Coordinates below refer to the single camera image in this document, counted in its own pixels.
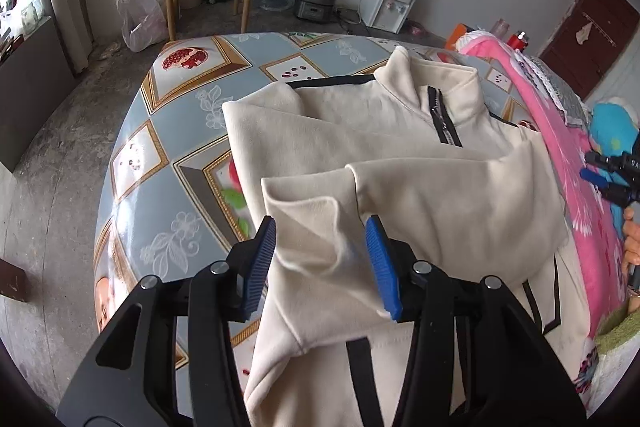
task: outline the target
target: silver screw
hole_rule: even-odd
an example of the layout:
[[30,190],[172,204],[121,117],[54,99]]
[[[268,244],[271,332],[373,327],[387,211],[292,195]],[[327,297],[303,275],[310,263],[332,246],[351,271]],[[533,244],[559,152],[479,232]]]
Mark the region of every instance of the silver screw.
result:
[[484,280],[484,284],[489,289],[497,290],[500,286],[502,286],[502,281],[495,275],[490,275]]
[[143,290],[153,288],[156,284],[158,284],[158,277],[155,275],[147,275],[142,278],[142,281],[140,281],[140,287]]
[[229,271],[229,265],[225,263],[225,261],[215,261],[215,263],[211,265],[210,270],[211,273],[221,275]]
[[431,265],[427,261],[416,261],[414,271],[420,275],[427,275],[431,271]]

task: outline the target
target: blue plush toy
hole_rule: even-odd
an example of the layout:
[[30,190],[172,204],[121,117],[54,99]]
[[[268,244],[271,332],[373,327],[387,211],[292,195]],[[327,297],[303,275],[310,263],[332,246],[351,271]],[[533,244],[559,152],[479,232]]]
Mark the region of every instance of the blue plush toy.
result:
[[[593,106],[593,118],[589,127],[589,141],[594,151],[605,156],[620,156],[632,152],[638,137],[638,115],[635,110],[619,97],[613,97]],[[600,171],[607,180],[627,185],[618,174]],[[613,224],[622,237],[623,209],[611,204]]]

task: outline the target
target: cream sweatshirt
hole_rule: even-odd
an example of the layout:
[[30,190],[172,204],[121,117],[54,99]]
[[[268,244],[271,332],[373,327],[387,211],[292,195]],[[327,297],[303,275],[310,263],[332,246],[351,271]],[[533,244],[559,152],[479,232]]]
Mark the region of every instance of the cream sweatshirt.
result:
[[[367,337],[390,425],[412,325],[391,322],[369,264],[364,223],[451,277],[500,276],[531,312],[570,377],[589,331],[584,283],[561,195],[538,133],[491,118],[474,68],[396,48],[375,80],[274,83],[223,105],[238,176],[259,223],[276,220],[276,253],[245,402],[254,426],[361,425],[345,342]],[[440,143],[428,86],[442,90],[463,147]],[[454,405],[462,383],[454,379]]]

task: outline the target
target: pomegranate print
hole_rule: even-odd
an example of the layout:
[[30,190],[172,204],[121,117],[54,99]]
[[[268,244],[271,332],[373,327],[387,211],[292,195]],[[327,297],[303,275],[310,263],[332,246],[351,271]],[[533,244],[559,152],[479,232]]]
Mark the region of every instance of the pomegranate print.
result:
[[162,62],[162,69],[186,68],[191,70],[201,65],[208,58],[209,54],[202,48],[180,48],[165,58]]

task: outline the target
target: white flower print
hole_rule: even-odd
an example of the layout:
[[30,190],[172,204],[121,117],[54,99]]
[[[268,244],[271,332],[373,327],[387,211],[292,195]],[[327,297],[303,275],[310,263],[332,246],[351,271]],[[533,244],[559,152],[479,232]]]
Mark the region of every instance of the white flower print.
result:
[[247,42],[249,37],[258,40],[260,33],[240,33],[239,35],[231,35],[233,39],[238,39],[238,42]]
[[178,212],[171,222],[171,232],[161,232],[151,245],[143,247],[140,251],[140,259],[144,264],[153,263],[153,270],[160,279],[164,279],[169,272],[169,259],[187,273],[189,258],[200,250],[200,245],[195,239],[196,232],[200,229],[199,217],[191,212]]
[[213,129],[225,129],[225,117],[222,114],[222,104],[234,99],[232,96],[226,98],[220,98],[222,89],[220,86],[213,86],[207,92],[206,89],[201,89],[196,93],[196,98],[200,100],[200,108],[203,111],[207,111],[207,127],[213,127]]
[[340,40],[336,44],[336,47],[340,50],[340,55],[349,55],[351,62],[357,64],[358,62],[364,62],[367,57],[362,55],[357,49],[355,49],[346,40]]

